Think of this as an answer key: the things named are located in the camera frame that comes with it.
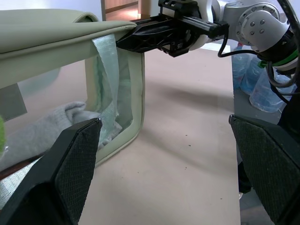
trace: table surface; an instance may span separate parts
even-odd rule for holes
[[[145,54],[139,136],[95,170],[81,225],[240,225],[231,58]]]

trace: plastic water bottle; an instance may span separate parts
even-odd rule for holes
[[[284,75],[274,73],[276,81],[279,83],[286,83],[289,78]],[[294,85],[288,88],[278,88],[279,92],[292,93]],[[250,96],[251,105],[255,108],[268,112],[277,112],[284,104],[284,102],[271,90],[271,85],[268,79],[267,72],[263,72],[254,88],[253,93]]]
[[[243,44],[239,43],[234,51],[242,50]],[[246,73],[250,56],[248,54],[237,54],[232,56],[233,89],[240,87]]]
[[[240,85],[241,90],[248,95],[251,95],[260,75],[264,71],[264,69],[258,67],[259,62],[260,59],[256,56],[250,61],[250,65]]]

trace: white wall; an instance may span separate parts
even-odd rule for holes
[[[92,12],[102,20],[101,0],[0,0],[0,10],[62,8]]]
[[[105,0],[105,9],[114,8],[117,6],[123,6],[138,0]]]

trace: green tennis ball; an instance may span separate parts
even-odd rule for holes
[[[5,132],[4,132],[4,121],[0,117],[0,157],[2,156],[5,144]]]

